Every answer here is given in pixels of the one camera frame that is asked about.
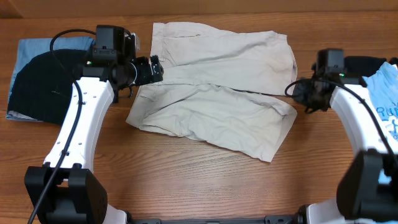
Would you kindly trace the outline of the beige khaki shorts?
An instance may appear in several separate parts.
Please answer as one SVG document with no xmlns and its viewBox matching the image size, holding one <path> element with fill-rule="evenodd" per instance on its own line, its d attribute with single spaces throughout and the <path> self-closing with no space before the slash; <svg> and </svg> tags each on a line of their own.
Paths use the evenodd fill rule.
<svg viewBox="0 0 398 224">
<path fill-rule="evenodd" d="M 155 23 L 151 52 L 163 79 L 138 89 L 128 124 L 273 159 L 297 116 L 281 99 L 297 77 L 286 35 Z"/>
</svg>

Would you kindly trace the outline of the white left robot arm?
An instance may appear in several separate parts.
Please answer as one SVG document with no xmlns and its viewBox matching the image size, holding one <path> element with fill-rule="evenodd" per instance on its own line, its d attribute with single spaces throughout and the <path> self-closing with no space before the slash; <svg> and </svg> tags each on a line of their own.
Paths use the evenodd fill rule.
<svg viewBox="0 0 398 224">
<path fill-rule="evenodd" d="M 68 74 L 72 98 L 60 133 L 41 166 L 24 177 L 33 204 L 30 220 L 41 223 L 132 222 L 129 212 L 108 203 L 105 188 L 93 173 L 98 136 L 109 106 L 118 93 L 161 82 L 158 56 L 138 57 L 136 34 L 119 26 L 98 25 L 95 44 L 83 63 Z"/>
</svg>

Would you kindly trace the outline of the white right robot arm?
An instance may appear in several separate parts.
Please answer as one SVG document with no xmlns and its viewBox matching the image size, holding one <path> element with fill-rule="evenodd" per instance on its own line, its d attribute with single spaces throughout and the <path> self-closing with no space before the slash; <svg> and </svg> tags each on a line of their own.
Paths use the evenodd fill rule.
<svg viewBox="0 0 398 224">
<path fill-rule="evenodd" d="M 317 53 L 311 78 L 291 83 L 285 95 L 307 114 L 332 109 L 353 148 L 354 159 L 336 196 L 303 205 L 290 223 L 397 223 L 397 143 L 382 126 L 367 84 L 345 68 L 341 49 Z"/>
</svg>

